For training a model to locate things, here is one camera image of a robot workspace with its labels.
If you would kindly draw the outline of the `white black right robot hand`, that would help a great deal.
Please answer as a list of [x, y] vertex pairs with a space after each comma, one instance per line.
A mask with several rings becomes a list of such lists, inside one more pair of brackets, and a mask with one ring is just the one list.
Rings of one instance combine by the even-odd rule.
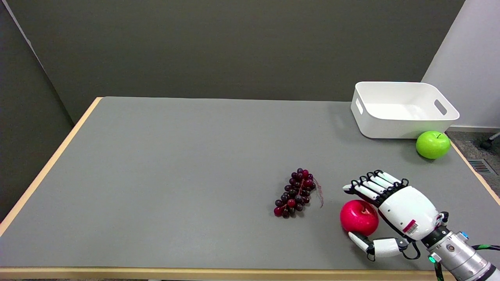
[[392, 228], [398, 237], [370, 240], [360, 231], [348, 231], [351, 241], [363, 250], [369, 260], [405, 254], [412, 245], [416, 259], [420, 251], [416, 243], [423, 241], [440, 226], [448, 222], [448, 214], [439, 212], [434, 204], [406, 178], [398, 179], [389, 173], [376, 170], [362, 175], [343, 186], [347, 194], [355, 194], [377, 210], [377, 214]]

